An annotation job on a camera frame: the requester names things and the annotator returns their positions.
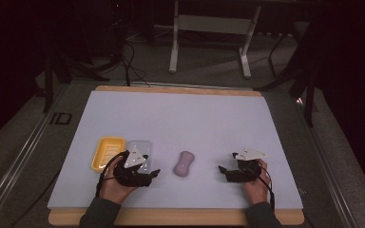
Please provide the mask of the aluminium frame rail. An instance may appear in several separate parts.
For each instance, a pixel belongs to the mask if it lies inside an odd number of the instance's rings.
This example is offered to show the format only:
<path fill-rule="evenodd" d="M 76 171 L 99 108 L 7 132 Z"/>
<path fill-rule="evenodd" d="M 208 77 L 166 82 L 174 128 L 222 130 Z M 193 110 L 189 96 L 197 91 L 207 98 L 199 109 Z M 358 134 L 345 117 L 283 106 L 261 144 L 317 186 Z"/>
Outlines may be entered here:
<path fill-rule="evenodd" d="M 333 169 L 328 162 L 322 142 L 319 139 L 316 130 L 305 120 L 303 115 L 303 112 L 305 111 L 305 103 L 300 98 L 292 99 L 292 103 L 295 107 L 298 117 L 300 118 L 301 124 L 305 127 L 305 131 L 309 137 L 309 142 L 316 153 L 317 165 L 322 177 L 324 178 L 328 192 L 330 193 L 344 228 L 358 228 L 355 217 L 351 212 L 344 195 L 342 194 Z"/>
<path fill-rule="evenodd" d="M 67 89 L 68 85 L 57 88 L 47 112 L 43 112 L 42 99 L 32 98 L 0 131 L 0 209 Z"/>

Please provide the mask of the black tripod stand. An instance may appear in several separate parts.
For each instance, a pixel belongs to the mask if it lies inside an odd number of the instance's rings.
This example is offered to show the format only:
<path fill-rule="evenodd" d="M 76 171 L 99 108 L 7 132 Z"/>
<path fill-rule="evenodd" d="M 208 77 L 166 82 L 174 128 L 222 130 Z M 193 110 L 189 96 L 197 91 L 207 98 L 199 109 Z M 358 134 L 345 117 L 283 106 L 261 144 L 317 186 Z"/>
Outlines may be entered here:
<path fill-rule="evenodd" d="M 310 127 L 313 127 L 312 111 L 317 83 L 317 63 L 307 59 L 306 46 L 303 42 L 303 37 L 307 34 L 309 25 L 309 22 L 296 21 L 289 26 L 287 32 L 298 43 L 289 63 L 273 82 L 255 87 L 254 90 L 267 91 L 290 80 L 294 80 L 289 89 L 289 95 L 292 98 L 299 99 L 303 92 L 306 92 L 304 119 Z"/>

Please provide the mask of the white metal stand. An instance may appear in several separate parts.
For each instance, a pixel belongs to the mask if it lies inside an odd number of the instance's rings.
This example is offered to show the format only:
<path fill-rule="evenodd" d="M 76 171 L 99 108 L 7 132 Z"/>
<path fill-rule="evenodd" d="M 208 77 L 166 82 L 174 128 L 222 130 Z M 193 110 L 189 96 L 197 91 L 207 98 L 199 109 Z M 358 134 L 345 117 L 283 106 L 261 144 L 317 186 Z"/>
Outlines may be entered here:
<path fill-rule="evenodd" d="M 245 42 L 239 48 L 240 65 L 243 77 L 246 79 L 251 78 L 252 73 L 247 53 L 255 34 L 262 6 L 255 6 L 251 19 L 240 19 L 180 14 L 179 3 L 180 0 L 174 0 L 173 42 L 168 71 L 170 73 L 175 73 L 177 71 L 180 30 L 227 33 L 245 36 Z"/>

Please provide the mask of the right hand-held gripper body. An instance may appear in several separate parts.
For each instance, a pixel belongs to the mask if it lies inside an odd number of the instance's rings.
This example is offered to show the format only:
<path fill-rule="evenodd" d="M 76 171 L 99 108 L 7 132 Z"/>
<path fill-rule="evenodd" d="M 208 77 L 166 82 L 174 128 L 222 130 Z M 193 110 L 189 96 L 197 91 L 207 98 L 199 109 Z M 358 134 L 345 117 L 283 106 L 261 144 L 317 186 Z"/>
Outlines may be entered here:
<path fill-rule="evenodd" d="M 235 159 L 237 161 L 238 169 L 227 170 L 227 173 L 225 174 L 226 179 L 229 182 L 255 181 L 261 173 L 261 166 L 258 159 L 265 158 L 266 154 L 249 148 L 244 148 L 241 152 L 236 153 L 238 153 L 238 156 Z"/>

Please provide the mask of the yellow soap dish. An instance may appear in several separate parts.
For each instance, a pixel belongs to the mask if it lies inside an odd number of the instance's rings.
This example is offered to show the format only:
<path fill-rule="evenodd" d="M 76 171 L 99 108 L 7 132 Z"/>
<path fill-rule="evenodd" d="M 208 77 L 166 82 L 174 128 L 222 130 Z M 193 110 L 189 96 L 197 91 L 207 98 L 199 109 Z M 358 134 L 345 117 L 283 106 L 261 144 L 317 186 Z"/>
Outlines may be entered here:
<path fill-rule="evenodd" d="M 120 137 L 102 137 L 97 146 L 91 162 L 91 169 L 102 172 L 108 162 L 125 150 L 126 141 Z"/>

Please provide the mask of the person's right hand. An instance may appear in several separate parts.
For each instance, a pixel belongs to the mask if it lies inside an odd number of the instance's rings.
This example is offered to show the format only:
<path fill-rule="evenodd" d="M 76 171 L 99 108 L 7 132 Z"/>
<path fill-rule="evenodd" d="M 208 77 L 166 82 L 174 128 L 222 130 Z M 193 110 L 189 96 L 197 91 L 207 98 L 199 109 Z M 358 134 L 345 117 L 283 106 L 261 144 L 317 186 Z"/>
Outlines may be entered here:
<path fill-rule="evenodd" d="M 268 187 L 270 184 L 270 178 L 267 175 L 267 163 L 262 159 L 258 159 L 261 166 L 261 173 L 257 180 L 251 182 L 245 182 L 243 184 L 244 194 L 247 197 L 250 204 L 257 204 L 266 202 L 268 200 Z"/>

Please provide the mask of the person's left hand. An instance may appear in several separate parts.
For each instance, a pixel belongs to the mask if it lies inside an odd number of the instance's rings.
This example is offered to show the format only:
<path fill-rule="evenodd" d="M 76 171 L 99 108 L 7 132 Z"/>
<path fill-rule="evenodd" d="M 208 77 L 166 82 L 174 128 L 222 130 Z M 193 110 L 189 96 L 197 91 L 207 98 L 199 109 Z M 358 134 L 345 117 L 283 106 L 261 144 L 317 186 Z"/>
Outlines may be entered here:
<path fill-rule="evenodd" d="M 122 204 L 128 196 L 136 190 L 136 187 L 123 186 L 117 182 L 114 176 L 114 168 L 122 157 L 116 158 L 107 168 L 99 197 Z"/>

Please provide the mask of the purple soap bar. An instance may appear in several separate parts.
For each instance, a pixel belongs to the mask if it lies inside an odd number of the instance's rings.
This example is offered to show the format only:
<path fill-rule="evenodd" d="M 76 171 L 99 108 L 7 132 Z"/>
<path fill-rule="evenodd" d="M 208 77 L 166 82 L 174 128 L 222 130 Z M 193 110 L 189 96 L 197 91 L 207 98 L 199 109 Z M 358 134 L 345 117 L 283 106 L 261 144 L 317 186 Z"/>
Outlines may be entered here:
<path fill-rule="evenodd" d="M 183 151 L 178 159 L 177 164 L 173 168 L 173 172 L 178 177 L 185 178 L 189 174 L 189 169 L 192 162 L 195 160 L 195 155 L 189 151 Z"/>

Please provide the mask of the clear plastic soap dish lid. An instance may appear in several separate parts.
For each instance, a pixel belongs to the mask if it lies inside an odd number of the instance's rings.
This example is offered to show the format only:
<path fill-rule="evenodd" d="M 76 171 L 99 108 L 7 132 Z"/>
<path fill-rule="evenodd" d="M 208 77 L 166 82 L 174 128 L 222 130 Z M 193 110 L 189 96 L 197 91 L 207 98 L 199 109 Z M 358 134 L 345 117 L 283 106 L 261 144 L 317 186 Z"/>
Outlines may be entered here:
<path fill-rule="evenodd" d="M 126 150 L 129 152 L 124 168 L 137 168 L 139 173 L 148 174 L 150 172 L 150 159 L 143 155 L 151 155 L 152 145 L 148 141 L 130 141 Z"/>

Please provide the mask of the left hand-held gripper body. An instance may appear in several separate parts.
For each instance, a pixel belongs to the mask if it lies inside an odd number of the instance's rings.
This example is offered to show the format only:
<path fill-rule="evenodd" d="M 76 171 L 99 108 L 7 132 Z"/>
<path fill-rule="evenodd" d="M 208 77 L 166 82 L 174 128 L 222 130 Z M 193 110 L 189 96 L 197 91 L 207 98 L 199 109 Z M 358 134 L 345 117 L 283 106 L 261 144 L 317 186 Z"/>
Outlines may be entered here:
<path fill-rule="evenodd" d="M 124 168 L 126 158 L 129 152 L 126 150 L 122 153 L 122 159 L 114 168 L 114 176 L 117 182 L 128 187 L 149 186 L 152 182 L 150 174 L 139 173 L 137 168 Z"/>

